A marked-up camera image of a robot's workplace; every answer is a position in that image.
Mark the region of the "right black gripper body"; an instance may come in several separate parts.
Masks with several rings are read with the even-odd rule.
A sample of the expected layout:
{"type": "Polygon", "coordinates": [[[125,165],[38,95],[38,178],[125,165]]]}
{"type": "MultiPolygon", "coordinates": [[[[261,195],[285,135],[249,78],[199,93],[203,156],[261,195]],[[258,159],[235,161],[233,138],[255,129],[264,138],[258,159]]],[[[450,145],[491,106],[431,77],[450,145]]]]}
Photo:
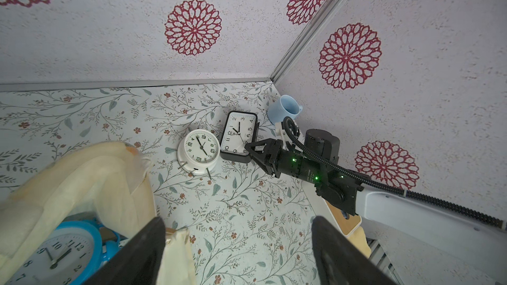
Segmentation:
{"type": "MultiPolygon", "coordinates": [[[[339,158],[340,140],[338,138],[306,138],[306,148],[317,154],[320,158],[337,163],[339,158]]],[[[277,167],[277,177],[281,174],[301,179],[315,186],[328,184],[332,167],[312,160],[305,153],[297,149],[284,149],[281,140],[273,139],[273,146],[265,155],[270,155],[277,167]]]]}

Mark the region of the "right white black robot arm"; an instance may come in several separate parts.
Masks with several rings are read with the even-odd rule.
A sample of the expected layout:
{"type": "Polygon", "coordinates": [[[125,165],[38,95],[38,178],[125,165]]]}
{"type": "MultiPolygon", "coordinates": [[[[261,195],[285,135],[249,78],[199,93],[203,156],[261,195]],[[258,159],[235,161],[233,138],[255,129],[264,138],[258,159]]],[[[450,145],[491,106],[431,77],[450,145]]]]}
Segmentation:
{"type": "Polygon", "coordinates": [[[390,226],[506,283],[506,221],[339,166],[340,140],[325,130],[309,129],[300,142],[290,117],[281,129],[279,139],[245,145],[266,174],[310,183],[317,196],[348,215],[390,226]]]}

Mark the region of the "blue twin bell alarm clock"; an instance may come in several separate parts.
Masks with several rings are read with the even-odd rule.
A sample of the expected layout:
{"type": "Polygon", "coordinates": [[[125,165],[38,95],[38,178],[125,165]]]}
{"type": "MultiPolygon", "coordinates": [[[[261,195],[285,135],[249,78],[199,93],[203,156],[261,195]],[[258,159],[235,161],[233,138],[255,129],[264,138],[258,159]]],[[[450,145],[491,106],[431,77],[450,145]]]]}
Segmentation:
{"type": "Polygon", "coordinates": [[[83,284],[120,250],[97,220],[62,222],[5,284],[83,284]]]}

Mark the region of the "white round alarm clock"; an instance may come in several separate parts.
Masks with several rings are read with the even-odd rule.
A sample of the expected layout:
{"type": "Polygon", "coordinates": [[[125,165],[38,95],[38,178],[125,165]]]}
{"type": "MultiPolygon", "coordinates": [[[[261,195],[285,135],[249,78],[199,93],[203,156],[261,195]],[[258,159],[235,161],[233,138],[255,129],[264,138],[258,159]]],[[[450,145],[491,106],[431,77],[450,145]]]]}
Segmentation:
{"type": "Polygon", "coordinates": [[[180,169],[191,175],[206,175],[220,161],[219,140],[210,131],[190,131],[179,143],[177,159],[180,169]]]}

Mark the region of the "black square alarm clock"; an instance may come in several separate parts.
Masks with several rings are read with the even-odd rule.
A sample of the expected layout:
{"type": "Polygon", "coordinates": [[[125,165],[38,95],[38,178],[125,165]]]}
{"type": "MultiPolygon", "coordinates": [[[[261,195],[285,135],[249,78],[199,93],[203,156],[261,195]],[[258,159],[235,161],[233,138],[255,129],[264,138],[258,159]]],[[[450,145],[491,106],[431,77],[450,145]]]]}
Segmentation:
{"type": "Polygon", "coordinates": [[[229,112],[220,143],[220,157],[231,162],[249,163],[252,158],[245,146],[256,140],[258,127],[256,113],[229,112]]]}

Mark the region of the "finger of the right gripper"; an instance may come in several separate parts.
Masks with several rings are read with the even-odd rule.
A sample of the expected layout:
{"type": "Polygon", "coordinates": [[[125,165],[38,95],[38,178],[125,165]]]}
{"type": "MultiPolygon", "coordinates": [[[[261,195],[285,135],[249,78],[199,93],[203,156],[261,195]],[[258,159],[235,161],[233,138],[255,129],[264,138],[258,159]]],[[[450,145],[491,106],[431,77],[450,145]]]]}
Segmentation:
{"type": "Polygon", "coordinates": [[[268,152],[273,146],[273,139],[266,139],[256,142],[248,142],[244,148],[250,156],[261,156],[268,152]]]}
{"type": "Polygon", "coordinates": [[[277,167],[270,155],[251,154],[252,160],[267,174],[277,177],[277,167]]]}

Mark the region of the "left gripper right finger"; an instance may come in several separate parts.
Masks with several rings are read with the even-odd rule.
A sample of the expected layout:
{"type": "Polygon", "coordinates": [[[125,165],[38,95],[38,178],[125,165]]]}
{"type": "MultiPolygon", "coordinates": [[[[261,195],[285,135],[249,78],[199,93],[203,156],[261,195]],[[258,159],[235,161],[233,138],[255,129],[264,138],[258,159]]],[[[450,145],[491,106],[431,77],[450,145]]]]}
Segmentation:
{"type": "Polygon", "coordinates": [[[312,221],[312,249],[321,284],[393,284],[323,216],[312,221]]]}

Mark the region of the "beige canvas tote bag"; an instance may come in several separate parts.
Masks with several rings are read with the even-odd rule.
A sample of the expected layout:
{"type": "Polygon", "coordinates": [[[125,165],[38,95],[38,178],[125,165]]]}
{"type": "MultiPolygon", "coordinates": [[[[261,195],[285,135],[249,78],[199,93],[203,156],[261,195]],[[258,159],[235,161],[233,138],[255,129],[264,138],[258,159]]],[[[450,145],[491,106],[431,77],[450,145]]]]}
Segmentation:
{"type": "MultiPolygon", "coordinates": [[[[157,217],[151,160],[124,142],[101,142],[47,166],[1,202],[1,283],[66,221],[97,220],[123,248],[157,217]]],[[[195,284],[190,233],[165,232],[156,284],[195,284]]]]}

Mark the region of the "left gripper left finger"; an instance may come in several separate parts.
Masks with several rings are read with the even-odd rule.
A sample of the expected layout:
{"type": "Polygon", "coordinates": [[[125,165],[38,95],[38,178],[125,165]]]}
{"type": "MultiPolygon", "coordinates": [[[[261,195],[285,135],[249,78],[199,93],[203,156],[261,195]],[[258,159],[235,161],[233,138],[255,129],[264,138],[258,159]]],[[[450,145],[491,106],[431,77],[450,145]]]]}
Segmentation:
{"type": "Polygon", "coordinates": [[[156,284],[165,249],[165,223],[153,218],[117,254],[84,283],[156,284]]]}

